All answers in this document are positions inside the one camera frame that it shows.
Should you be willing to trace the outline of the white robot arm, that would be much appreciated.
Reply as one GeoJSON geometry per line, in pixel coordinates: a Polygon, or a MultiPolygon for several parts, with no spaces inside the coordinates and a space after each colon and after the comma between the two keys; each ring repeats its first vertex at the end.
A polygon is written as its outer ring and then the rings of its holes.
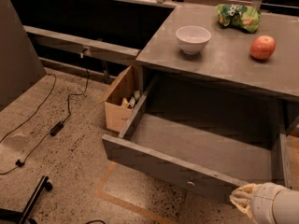
{"type": "Polygon", "coordinates": [[[299,224],[299,192],[274,183],[235,189],[231,203],[254,224],[299,224]]]}

